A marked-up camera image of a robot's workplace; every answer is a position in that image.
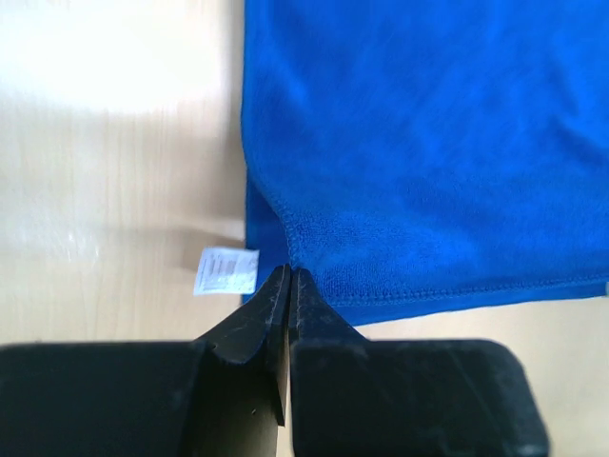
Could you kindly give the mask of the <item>blue towel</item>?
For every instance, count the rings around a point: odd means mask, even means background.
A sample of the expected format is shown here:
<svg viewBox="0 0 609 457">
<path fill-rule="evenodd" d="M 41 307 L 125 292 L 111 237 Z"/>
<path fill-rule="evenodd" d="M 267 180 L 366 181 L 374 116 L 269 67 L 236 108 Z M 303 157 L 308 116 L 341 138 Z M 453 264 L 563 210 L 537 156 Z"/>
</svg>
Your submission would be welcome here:
<svg viewBox="0 0 609 457">
<path fill-rule="evenodd" d="M 248 1 L 246 245 L 354 325 L 608 288 L 604 1 Z"/>
</svg>

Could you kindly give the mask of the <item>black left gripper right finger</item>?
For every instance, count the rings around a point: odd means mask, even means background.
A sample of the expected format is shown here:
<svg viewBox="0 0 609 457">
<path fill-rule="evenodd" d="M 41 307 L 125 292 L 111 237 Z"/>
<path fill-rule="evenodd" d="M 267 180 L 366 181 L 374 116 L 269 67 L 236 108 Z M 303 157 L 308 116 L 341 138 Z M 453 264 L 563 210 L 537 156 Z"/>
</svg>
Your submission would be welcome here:
<svg viewBox="0 0 609 457">
<path fill-rule="evenodd" d="M 292 272 L 288 338 L 291 345 L 365 345 L 367 339 L 322 297 L 312 274 L 304 268 Z"/>
</svg>

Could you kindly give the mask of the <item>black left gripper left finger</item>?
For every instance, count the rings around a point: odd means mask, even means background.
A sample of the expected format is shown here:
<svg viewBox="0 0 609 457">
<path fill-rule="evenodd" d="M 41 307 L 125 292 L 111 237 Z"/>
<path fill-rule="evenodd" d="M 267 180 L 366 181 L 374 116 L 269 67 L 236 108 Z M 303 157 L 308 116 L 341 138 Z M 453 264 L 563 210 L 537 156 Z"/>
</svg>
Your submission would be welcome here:
<svg viewBox="0 0 609 457">
<path fill-rule="evenodd" d="M 276 267 L 254 295 L 197 338 L 220 360 L 263 374 L 277 424 L 285 425 L 291 268 Z"/>
</svg>

